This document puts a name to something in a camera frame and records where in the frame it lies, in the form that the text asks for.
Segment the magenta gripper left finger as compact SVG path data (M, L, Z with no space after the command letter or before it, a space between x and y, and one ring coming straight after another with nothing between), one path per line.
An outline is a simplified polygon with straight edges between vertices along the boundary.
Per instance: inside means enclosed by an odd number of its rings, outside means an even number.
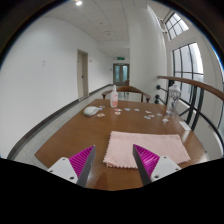
M48 169L48 172L84 187L87 183L95 155L96 147L91 146L70 158L61 157Z

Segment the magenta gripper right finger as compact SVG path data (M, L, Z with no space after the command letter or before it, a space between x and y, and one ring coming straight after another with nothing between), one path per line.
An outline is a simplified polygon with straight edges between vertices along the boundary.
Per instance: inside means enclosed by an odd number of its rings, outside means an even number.
M143 185L148 185L180 170L180 167L168 156L158 156L136 144L133 145L133 157Z

